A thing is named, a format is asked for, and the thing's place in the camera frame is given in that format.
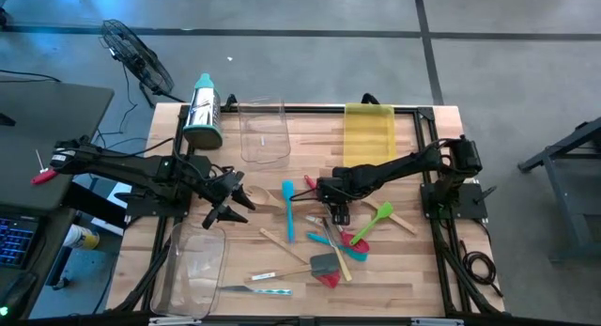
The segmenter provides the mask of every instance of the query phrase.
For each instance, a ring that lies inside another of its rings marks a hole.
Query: gray floor
[[[432,31],[599,33],[601,0],[424,0]],[[8,0],[15,23],[237,29],[407,30],[418,25],[414,0]],[[289,102],[381,101],[432,104],[420,39],[143,37],[187,99],[202,71],[223,94],[275,95]],[[485,170],[499,189],[487,199],[495,261],[507,310],[517,316],[601,323],[598,262],[551,265],[566,246],[562,220],[542,170],[521,175],[516,163],[601,114],[601,42],[434,40],[445,104],[460,107]],[[6,33],[2,69],[48,73],[66,82],[113,88],[100,129],[114,131],[129,108],[121,66],[97,36]],[[126,133],[144,137],[152,111],[140,103]],[[134,151],[138,140],[119,146]],[[74,257],[88,268],[69,289],[44,292],[35,317],[89,313],[111,269],[109,256]]]

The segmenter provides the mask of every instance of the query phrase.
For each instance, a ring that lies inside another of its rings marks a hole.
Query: wooden table
[[[179,104],[157,104],[147,144],[154,145],[173,136],[176,131]],[[457,137],[463,132],[459,111],[455,106],[434,107],[439,137]],[[305,190],[303,176],[316,179],[330,176],[331,168],[342,165],[343,116],[340,114],[287,114],[291,154],[288,167],[267,171],[248,171],[240,157],[239,120],[236,114],[223,114],[223,147],[215,151],[197,151],[213,163],[234,165],[246,173],[244,186],[259,185],[281,196],[283,179],[294,181],[296,190]],[[395,121],[397,156],[417,150],[415,128],[411,116],[397,115]],[[153,154],[170,154],[171,146],[163,145]],[[235,292],[222,292],[211,315],[237,316],[363,316],[363,317],[440,317],[444,315],[438,271],[430,224],[422,214],[419,197],[421,175],[387,183],[372,194],[377,201],[390,201],[394,212],[417,228],[413,236],[392,221],[378,223],[367,239],[371,246],[366,262],[345,256],[353,280],[341,279],[336,289],[321,285],[310,273],[288,275],[282,279],[258,282],[251,287],[291,288],[293,296],[272,297]],[[202,221],[208,202],[194,199],[187,221]],[[285,217],[273,210],[248,211],[232,205],[248,218],[248,224],[221,222],[229,244],[223,285],[243,285],[249,273],[278,270],[302,265],[275,243],[259,233],[264,227],[285,240]],[[357,232],[372,217],[374,210],[365,205],[352,206],[350,232]],[[157,218],[143,218],[125,232],[107,307],[121,303],[145,272],[155,236]],[[471,221],[457,221],[457,233],[468,250],[490,256],[491,250],[483,229]],[[306,257],[331,251],[329,246],[306,238],[306,232],[318,229],[301,217],[295,218],[296,251]],[[455,306],[460,306],[455,277],[450,272]],[[503,310],[502,299],[491,287],[478,288],[489,301]]]

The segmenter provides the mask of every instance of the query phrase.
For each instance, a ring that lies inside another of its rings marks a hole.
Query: desk
[[[23,81],[0,76],[0,81]],[[69,231],[75,210],[66,208],[65,195],[73,176],[59,175],[46,184],[32,186],[39,173],[36,149],[46,165],[57,140],[93,136],[113,97],[113,90],[55,82],[3,83],[0,87],[0,113],[16,121],[0,126],[0,213],[42,217],[40,239],[32,251],[27,271],[38,275],[31,298],[23,313],[28,316],[44,286],[56,254]],[[0,268],[0,287],[21,271]]]
[[[148,139],[154,145],[171,137],[177,125],[179,104],[157,104]],[[434,107],[440,137],[457,137],[463,132],[457,107]],[[201,151],[213,163],[234,165],[246,173],[245,186],[259,185],[281,197],[282,179],[294,181],[295,189],[306,189],[303,176],[328,176],[331,168],[342,165],[343,116],[340,114],[286,114],[290,134],[290,163],[283,169],[264,172],[248,171],[240,157],[239,120],[236,114],[223,114],[223,147]],[[397,155],[417,149],[413,120],[396,115]],[[152,151],[170,154],[164,145]],[[309,273],[288,275],[281,280],[266,280],[255,287],[291,288],[293,297],[262,297],[233,292],[221,292],[213,316],[365,316],[365,317],[439,317],[443,316],[439,278],[429,223],[422,216],[419,196],[421,175],[398,179],[372,194],[376,200],[391,201],[396,214],[415,225],[417,236],[393,222],[378,223],[367,237],[371,245],[366,262],[346,257],[353,281],[341,283],[336,289],[323,287]],[[249,224],[221,222],[216,226],[225,231],[229,254],[225,261],[223,285],[241,285],[251,272],[284,269],[300,265],[299,261],[268,241],[259,228],[285,240],[285,217],[273,211],[258,209],[249,212],[233,206],[248,218]],[[208,202],[194,199],[187,220],[201,222],[208,212]],[[371,219],[374,211],[366,206],[353,207],[349,231],[357,232]],[[140,219],[125,232],[107,307],[121,303],[145,272],[154,240],[156,218]],[[490,245],[482,228],[471,221],[457,221],[459,238],[470,251],[482,251],[491,256]],[[306,232],[317,231],[310,223],[297,217],[296,250],[306,256],[329,252],[324,245],[308,241]],[[459,297],[455,278],[450,274],[456,306]],[[490,302],[500,310],[502,300],[491,287],[479,287]]]

